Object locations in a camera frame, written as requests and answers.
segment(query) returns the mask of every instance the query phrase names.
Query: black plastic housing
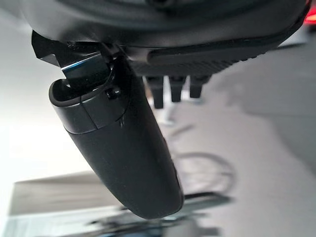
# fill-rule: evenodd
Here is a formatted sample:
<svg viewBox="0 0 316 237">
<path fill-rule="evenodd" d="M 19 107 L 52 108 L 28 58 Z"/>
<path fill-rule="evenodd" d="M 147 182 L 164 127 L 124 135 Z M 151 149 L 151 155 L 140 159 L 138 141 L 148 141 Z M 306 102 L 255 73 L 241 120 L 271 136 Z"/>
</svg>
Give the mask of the black plastic housing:
<svg viewBox="0 0 316 237">
<path fill-rule="evenodd" d="M 204 76 L 264 54 L 303 24 L 311 0 L 21 0 L 41 36 L 116 45 L 139 76 Z"/>
<path fill-rule="evenodd" d="M 72 98 L 66 87 L 54 82 L 50 101 L 106 187 L 140 217 L 178 211 L 183 194 L 167 144 L 125 60 L 118 58 L 108 80 L 90 93 Z"/>
</svg>

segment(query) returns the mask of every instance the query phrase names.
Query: black handle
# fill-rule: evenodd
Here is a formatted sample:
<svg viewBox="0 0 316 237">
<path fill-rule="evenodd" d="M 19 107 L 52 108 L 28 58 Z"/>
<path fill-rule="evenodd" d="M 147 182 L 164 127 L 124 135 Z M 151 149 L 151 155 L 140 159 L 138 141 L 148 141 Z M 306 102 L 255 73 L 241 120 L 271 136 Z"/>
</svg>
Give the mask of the black handle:
<svg viewBox="0 0 316 237">
<path fill-rule="evenodd" d="M 142 82 L 125 60 L 116 60 L 111 76 L 96 90 L 75 98 L 64 96 L 65 91 L 71 94 L 62 80 L 56 81 L 50 101 L 78 149 L 116 198 L 146 219 L 178 211 L 183 194 L 168 147 Z"/>
</svg>

